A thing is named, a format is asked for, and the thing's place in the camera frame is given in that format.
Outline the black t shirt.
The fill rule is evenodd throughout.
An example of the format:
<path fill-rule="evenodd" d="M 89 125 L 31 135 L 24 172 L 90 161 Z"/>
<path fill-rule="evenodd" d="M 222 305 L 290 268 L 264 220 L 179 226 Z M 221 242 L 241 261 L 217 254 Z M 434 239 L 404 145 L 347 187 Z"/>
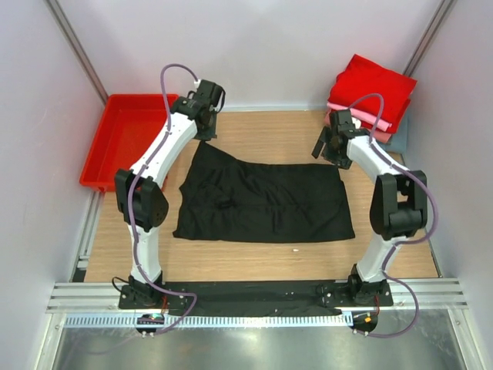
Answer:
<path fill-rule="evenodd" d="M 355 237 L 332 165 L 248 163 L 201 142 L 179 190 L 176 238 L 282 244 Z"/>

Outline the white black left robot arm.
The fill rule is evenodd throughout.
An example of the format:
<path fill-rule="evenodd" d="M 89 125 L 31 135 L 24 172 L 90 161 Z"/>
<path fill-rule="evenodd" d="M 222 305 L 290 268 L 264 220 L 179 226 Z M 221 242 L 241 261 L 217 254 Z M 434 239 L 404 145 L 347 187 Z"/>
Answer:
<path fill-rule="evenodd" d="M 159 229 L 169 212 L 162 187 L 171 166 L 193 139 L 216 136 L 216 118 L 226 93 L 222 86 L 200 79 L 196 89 L 165 106 L 166 121 L 146 152 L 115 175 L 117 207 L 132 240 L 132 270 L 120 291 L 119 307 L 156 308 L 164 298 L 159 263 Z"/>

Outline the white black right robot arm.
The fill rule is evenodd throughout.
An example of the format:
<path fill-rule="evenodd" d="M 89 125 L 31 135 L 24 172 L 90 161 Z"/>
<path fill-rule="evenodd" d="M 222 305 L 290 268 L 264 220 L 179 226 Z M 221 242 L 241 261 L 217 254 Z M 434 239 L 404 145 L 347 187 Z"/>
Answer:
<path fill-rule="evenodd" d="M 428 222 L 427 177 L 400 165 L 357 125 L 349 109 L 328 114 L 312 156 L 322 156 L 340 169 L 356 163 L 374 184 L 369 220 L 373 236 L 364 256 L 353 266 L 344 293 L 356 306 L 392 304 L 387 267 L 400 246 Z"/>

